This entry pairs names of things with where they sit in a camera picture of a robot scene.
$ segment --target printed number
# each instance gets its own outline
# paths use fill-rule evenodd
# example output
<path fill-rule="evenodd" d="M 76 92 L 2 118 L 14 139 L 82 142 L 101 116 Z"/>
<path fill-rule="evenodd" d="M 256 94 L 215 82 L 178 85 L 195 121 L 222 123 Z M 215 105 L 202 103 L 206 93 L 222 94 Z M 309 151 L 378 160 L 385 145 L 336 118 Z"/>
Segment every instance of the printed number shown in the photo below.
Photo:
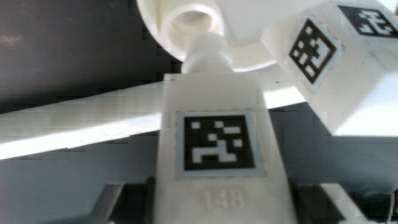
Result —
<path fill-rule="evenodd" d="M 218 191 L 202 193 L 206 201 L 206 209 L 222 208 L 222 209 L 241 209 L 245 207 L 245 199 L 241 191 Z"/>

